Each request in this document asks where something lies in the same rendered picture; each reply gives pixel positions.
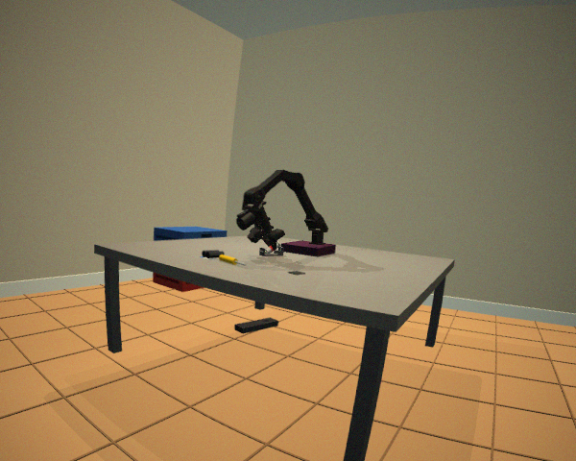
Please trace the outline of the yellow-handled screwdriver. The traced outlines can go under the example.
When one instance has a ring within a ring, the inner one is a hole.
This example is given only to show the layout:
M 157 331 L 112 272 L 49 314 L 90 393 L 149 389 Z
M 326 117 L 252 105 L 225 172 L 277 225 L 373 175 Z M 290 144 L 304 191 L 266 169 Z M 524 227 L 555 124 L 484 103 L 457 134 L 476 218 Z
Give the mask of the yellow-handled screwdriver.
M 225 261 L 225 262 L 232 263 L 232 264 L 236 264 L 236 265 L 237 265 L 237 264 L 241 264 L 241 265 L 246 266 L 246 264 L 238 262 L 237 259 L 231 258 L 231 257 L 227 257 L 227 256 L 224 256 L 224 255 L 219 255 L 219 259 L 220 259 L 220 260 L 223 260 L 223 261 Z

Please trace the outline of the white cylindrical battery with red band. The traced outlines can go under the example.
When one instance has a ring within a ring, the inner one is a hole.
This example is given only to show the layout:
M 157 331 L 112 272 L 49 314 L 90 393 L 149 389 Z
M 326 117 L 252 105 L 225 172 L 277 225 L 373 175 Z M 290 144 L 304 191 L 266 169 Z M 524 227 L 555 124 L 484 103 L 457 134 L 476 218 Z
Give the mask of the white cylindrical battery with red band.
M 277 241 L 276 248 L 278 248 L 278 247 L 280 247 L 280 243 Z M 272 246 L 270 246 L 266 249 L 266 251 L 268 251 L 268 254 L 270 254 L 271 252 L 274 251 L 274 249 L 272 248 Z

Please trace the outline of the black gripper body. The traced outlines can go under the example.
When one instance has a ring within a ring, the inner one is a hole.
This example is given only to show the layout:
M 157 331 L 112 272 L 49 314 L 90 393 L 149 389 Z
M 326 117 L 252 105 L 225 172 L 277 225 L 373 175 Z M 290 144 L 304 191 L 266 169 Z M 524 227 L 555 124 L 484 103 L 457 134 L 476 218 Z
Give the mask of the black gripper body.
M 266 232 L 266 234 L 268 235 L 269 240 L 276 242 L 279 238 L 281 238 L 282 236 L 285 235 L 285 232 L 284 232 L 284 230 L 280 230 L 280 229 L 272 230 L 274 228 L 274 226 L 271 226 L 269 220 L 271 220 L 271 218 L 267 216 L 263 220 L 255 221 L 254 225 L 256 225 L 257 227 L 261 226 L 264 229 L 264 231 Z

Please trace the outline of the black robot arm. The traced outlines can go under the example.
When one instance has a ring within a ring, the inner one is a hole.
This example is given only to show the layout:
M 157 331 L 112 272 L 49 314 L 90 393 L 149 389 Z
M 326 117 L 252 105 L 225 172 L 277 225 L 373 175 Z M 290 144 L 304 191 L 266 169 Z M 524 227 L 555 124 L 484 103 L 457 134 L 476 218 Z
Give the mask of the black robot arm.
M 264 205 L 267 202 L 264 202 L 263 200 L 266 193 L 280 181 L 286 182 L 288 187 L 295 191 L 306 214 L 306 219 L 304 222 L 306 223 L 308 230 L 312 231 L 312 242 L 309 242 L 309 244 L 325 244 L 324 232 L 328 232 L 328 226 L 325 223 L 323 216 L 315 210 L 304 188 L 305 181 L 303 175 L 301 173 L 292 173 L 285 170 L 276 170 L 274 174 L 271 175 L 262 184 L 253 187 L 244 193 L 244 200 L 241 208 L 244 211 L 237 215 L 238 228 L 244 231 L 249 226 L 254 224 L 255 221 L 260 221 L 267 217 L 266 211 L 264 209 Z M 248 206 L 248 204 L 253 206 Z M 253 243 L 257 243 L 258 240 L 267 235 L 261 226 L 258 227 L 254 225 L 254 229 L 247 235 L 249 240 Z

